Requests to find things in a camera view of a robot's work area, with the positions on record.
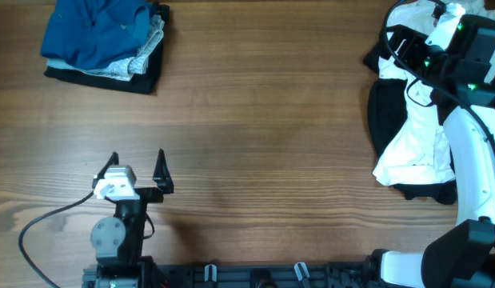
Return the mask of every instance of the wooden table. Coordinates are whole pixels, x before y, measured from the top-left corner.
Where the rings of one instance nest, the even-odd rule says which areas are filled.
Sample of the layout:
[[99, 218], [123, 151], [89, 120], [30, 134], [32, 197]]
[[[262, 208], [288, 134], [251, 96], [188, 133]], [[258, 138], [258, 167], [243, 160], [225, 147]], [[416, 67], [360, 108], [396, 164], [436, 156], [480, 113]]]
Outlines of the wooden table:
[[[454, 226], [456, 206], [407, 202], [371, 174], [366, 102], [377, 75], [361, 59], [392, 3], [170, 3], [149, 96], [45, 78], [53, 4], [0, 5], [0, 287], [46, 286], [18, 233], [89, 193], [112, 151], [140, 186], [166, 151], [175, 194], [149, 206], [157, 232], [144, 249], [159, 264], [423, 250]], [[95, 263], [90, 230], [113, 212], [89, 200], [34, 226], [26, 248], [56, 283], [79, 287]]]

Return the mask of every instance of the black cable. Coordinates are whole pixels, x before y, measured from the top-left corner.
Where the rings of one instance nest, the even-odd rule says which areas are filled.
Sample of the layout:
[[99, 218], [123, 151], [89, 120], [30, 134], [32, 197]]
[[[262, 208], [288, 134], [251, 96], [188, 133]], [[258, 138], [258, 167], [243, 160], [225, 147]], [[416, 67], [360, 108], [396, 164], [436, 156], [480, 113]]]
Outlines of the black cable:
[[153, 224], [153, 221], [151, 220], [150, 216], [147, 213], [146, 213], [146, 220], [150, 223], [152, 232], [150, 235], [144, 236], [144, 240], [149, 239], [149, 238], [153, 237], [153, 235], [154, 235], [154, 224]]
[[30, 221], [30, 223], [27, 224], [25, 227], [23, 227], [22, 232], [20, 232], [20, 236], [18, 238], [18, 246], [20, 248], [20, 252], [22, 252], [24, 259], [29, 263], [30, 267], [32, 267], [32, 269], [34, 271], [36, 271], [36, 273], [38, 273], [39, 277], [41, 277], [43, 280], [45, 280], [46, 283], [48, 283], [48, 285], [50, 285], [54, 288], [59, 288], [59, 286], [57, 286], [57, 284], [55, 284], [53, 281], [51, 281], [43, 272], [40, 271], [40, 269], [34, 264], [32, 259], [30, 259], [28, 253], [25, 251], [25, 247], [23, 247], [23, 237], [25, 236], [26, 231], [29, 228], [31, 228], [35, 223], [40, 222], [41, 220], [48, 218], [49, 216], [55, 215], [59, 212], [62, 212], [62, 211], [71, 209], [75, 206], [78, 206], [78, 205], [82, 204], [83, 202], [87, 201], [87, 199], [91, 198], [93, 195], [94, 195], [94, 193], [91, 192], [87, 196], [85, 196], [81, 200], [76, 201], [73, 204], [70, 204], [68, 206], [64, 206], [62, 208], [59, 208], [57, 210], [53, 210], [51, 212], [48, 212], [46, 214], [43, 214], [43, 215], [37, 217], [36, 219]]
[[393, 51], [393, 49], [391, 49], [391, 45], [389, 44], [389, 39], [388, 39], [388, 34], [387, 34], [388, 19], [389, 19], [389, 16], [391, 15], [391, 13], [398, 6], [400, 6], [401, 4], [403, 4], [406, 1], [407, 0], [398, 0], [397, 3], [395, 5], [393, 5], [393, 7], [391, 7], [391, 9], [389, 9], [388, 14], [385, 16], [384, 24], [382, 25], [382, 41], [384, 42], [385, 47], [389, 50], [389, 52], [391, 53], [391, 55], [393, 56], [393, 58], [395, 59], [395, 61], [397, 61], [403, 69], [409, 71], [409, 73], [411, 73], [414, 77], [420, 79], [421, 82], [423, 82], [423, 84], [434, 88], [436, 91], [438, 91], [442, 95], [446, 96], [447, 98], [449, 98], [450, 100], [452, 100], [453, 102], [455, 102], [456, 104], [458, 104], [462, 109], [466, 110], [474, 118], [474, 120], [478, 123], [478, 125], [480, 125], [480, 128], [484, 131], [484, 133], [485, 133], [485, 135], [487, 137], [487, 140], [489, 141], [489, 144], [490, 144], [490, 146], [492, 148], [492, 151], [493, 151], [493, 154], [494, 154], [494, 158], [495, 158], [495, 141], [494, 141], [494, 135], [492, 135], [490, 133], [489, 128], [487, 128], [487, 126], [480, 119], [480, 117], [471, 109], [470, 105], [468, 103], [464, 103], [463, 101], [461, 101], [459, 98], [455, 97], [453, 94], [451, 94], [450, 92], [448, 92], [443, 87], [441, 87], [439, 85], [436, 85], [432, 81], [430, 81], [428, 79], [425, 79], [424, 77], [422, 77], [421, 75], [419, 75], [416, 71], [412, 70], [405, 62], [403, 62], [400, 59], [400, 57], [398, 57], [398, 55], [395, 53], [395, 51]]
[[418, 101], [414, 100], [412, 97], [410, 97], [410, 95], [409, 95], [409, 90], [410, 90], [410, 88], [411, 88], [412, 86], [416, 85], [416, 83], [417, 83], [418, 81], [420, 81], [420, 79], [418, 79], [418, 78], [414, 79], [414, 81], [412, 81], [412, 82], [410, 83], [410, 85], [407, 87], [407, 91], [406, 91], [406, 93], [407, 93], [407, 98], [409, 98], [412, 102], [414, 102], [414, 103], [418, 104], [418, 105], [419, 105], [419, 106], [421, 106], [421, 107], [425, 107], [425, 108], [431, 107], [431, 106], [433, 105], [433, 101], [430, 101], [430, 103], [429, 103], [429, 104], [427, 104], [427, 105], [423, 105], [423, 104], [419, 103]]
[[108, 202], [110, 202], [110, 203], [112, 203], [112, 204], [117, 204], [117, 202], [115, 202], [114, 200], [112, 200], [112, 199], [110, 199], [110, 198], [108, 198], [106, 196], [105, 196], [105, 200], [108, 201]]
[[434, 3], [438, 4], [439, 6], [443, 6], [444, 8], [446, 8], [446, 3], [444, 3], [441, 0], [429, 0], [429, 1], [434, 2]]

